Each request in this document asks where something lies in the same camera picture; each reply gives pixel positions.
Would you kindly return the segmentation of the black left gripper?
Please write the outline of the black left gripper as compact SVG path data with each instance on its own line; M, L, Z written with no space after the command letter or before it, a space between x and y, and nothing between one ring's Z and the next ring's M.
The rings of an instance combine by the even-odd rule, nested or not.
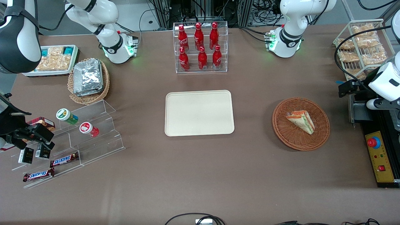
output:
M356 94L364 90L365 88L362 82L357 82L356 80L348 80L338 86L338 97L343 98L347 95Z

